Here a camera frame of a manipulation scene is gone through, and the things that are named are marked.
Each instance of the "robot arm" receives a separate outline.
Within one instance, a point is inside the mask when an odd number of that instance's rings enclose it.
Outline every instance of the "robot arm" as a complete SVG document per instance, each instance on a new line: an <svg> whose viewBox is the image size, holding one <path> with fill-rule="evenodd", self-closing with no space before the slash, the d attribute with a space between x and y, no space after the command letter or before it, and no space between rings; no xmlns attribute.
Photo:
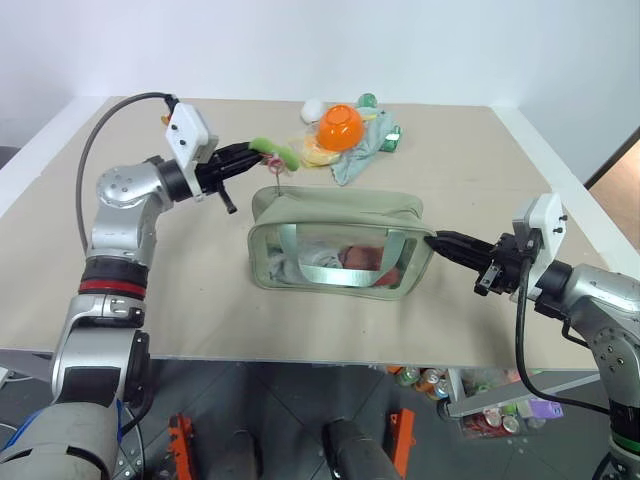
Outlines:
<svg viewBox="0 0 640 480"><path fill-rule="evenodd" d="M640 282L553 260L556 240L566 232L557 221L567 217L557 207L550 208L559 200L549 197L543 195L524 210L525 215L518 215L515 234L503 233L495 245L450 231L425 241L444 257L476 270L474 291L480 295L515 295L525 259L533 262L527 297L537 312L563 322L566 339L593 353L610 408L593 409L609 413L611 461L621 478L640 478ZM584 340L571 336L570 328Z"/></svg>
<svg viewBox="0 0 640 480"><path fill-rule="evenodd" d="M248 143L215 150L198 112L177 103L167 128L175 160L154 157L117 167L98 180L98 213L85 270L53 358L53 403L36 412L0 452L0 478L107 480L123 404L151 406L149 336L144 324L147 275L158 216L175 202L219 193L223 181L262 160Z"/></svg>

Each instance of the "orange bowl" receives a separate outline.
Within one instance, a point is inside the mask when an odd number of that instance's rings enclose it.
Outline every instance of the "orange bowl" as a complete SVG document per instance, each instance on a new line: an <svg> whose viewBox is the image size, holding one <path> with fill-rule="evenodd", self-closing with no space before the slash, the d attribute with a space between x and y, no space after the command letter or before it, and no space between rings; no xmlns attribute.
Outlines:
<svg viewBox="0 0 640 480"><path fill-rule="evenodd" d="M349 105L335 105L320 119L316 140L327 150L341 152L355 147L363 135L364 123L358 111Z"/></svg>

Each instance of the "white ball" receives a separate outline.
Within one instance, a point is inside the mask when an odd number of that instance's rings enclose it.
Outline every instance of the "white ball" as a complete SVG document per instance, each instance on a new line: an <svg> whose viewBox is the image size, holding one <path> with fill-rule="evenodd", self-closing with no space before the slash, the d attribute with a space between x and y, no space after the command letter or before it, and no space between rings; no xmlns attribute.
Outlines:
<svg viewBox="0 0 640 480"><path fill-rule="evenodd" d="M300 110L300 116L304 123L313 123L320 120L325 111L326 107L323 102L317 98L310 98L304 102L302 110Z"/></svg>

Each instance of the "beige table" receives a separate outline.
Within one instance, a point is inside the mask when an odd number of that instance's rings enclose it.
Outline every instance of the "beige table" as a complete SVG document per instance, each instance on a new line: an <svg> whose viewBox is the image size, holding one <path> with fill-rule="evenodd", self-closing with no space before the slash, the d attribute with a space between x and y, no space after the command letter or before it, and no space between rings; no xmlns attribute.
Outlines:
<svg viewBox="0 0 640 480"><path fill-rule="evenodd" d="M195 100L221 145L267 136L284 142L302 130L300 105ZM513 212L549 191L491 109L389 105L405 130L394 154L379 154L355 187L402 191L424 202L424 221L493 242L511 231ZM86 218L95 213L95 179L111 166L154 154L170 158L161 103L130 107L95 143L86 175ZM77 161L97 116L85 125L0 219L0 348L50 351L78 286L83 256L75 227ZM447 366L512 365L515 305L473 293L474 272L434 256L405 299L384 302L274 292L250 279L246 236L251 197L274 183L255 167L230 180L239 208L185 201L158 224L145 330L155 356ZM285 184L334 185L328 170L303 170ZM570 219L560 260L604 266ZM594 368L591 354L560 336L560 323L531 311L531 367Z"/></svg>

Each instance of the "bag handle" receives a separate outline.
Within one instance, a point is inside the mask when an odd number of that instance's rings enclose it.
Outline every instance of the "bag handle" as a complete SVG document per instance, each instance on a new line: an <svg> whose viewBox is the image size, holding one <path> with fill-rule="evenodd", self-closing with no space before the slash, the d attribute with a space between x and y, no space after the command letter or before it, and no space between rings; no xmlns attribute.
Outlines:
<svg viewBox="0 0 640 480"><path fill-rule="evenodd" d="M301 264L298 257L298 233L295 223L280 225L278 234L282 251L291 262L298 265L302 275L310 282L360 288L372 287L398 263L406 239L404 232L388 229L380 269L350 270Z"/></svg>

